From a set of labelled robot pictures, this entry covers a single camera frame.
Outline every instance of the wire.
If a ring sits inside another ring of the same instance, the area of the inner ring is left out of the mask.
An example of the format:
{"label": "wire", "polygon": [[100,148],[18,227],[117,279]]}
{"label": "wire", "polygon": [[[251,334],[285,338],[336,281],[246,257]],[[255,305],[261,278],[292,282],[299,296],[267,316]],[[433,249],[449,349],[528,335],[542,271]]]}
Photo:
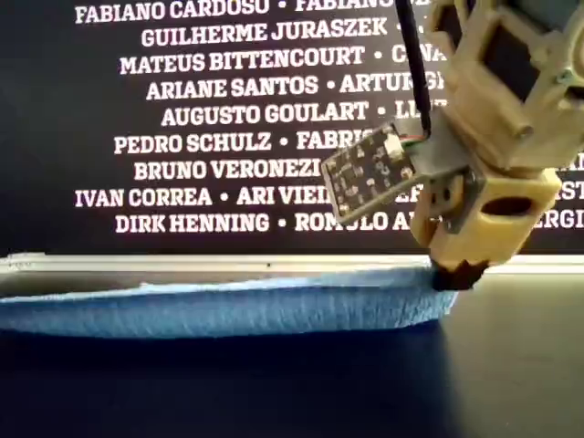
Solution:
{"label": "wire", "polygon": [[408,56],[408,64],[412,73],[413,99],[416,102],[418,111],[420,111],[422,129],[427,138],[432,133],[432,122],[430,120],[432,106],[428,83],[426,82],[426,72],[423,67],[418,27],[413,15],[411,0],[395,0],[395,8],[400,21],[401,37]]}

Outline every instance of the screw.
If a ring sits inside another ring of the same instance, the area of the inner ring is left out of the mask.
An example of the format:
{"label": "screw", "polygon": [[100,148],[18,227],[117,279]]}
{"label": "screw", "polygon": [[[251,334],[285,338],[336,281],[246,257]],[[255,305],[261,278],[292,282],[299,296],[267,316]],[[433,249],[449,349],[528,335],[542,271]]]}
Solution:
{"label": "screw", "polygon": [[570,68],[566,68],[558,75],[558,77],[556,78],[556,82],[558,84],[567,84],[572,80],[573,77],[574,75],[572,73],[572,70]]}
{"label": "screw", "polygon": [[529,137],[531,134],[533,134],[533,128],[531,126],[524,126],[523,128],[521,128],[521,130],[519,130],[516,136],[519,139],[523,140]]}
{"label": "screw", "polygon": [[413,170],[410,169],[409,167],[404,167],[403,169],[401,169],[400,175],[404,180],[409,180],[410,178],[413,177]]}

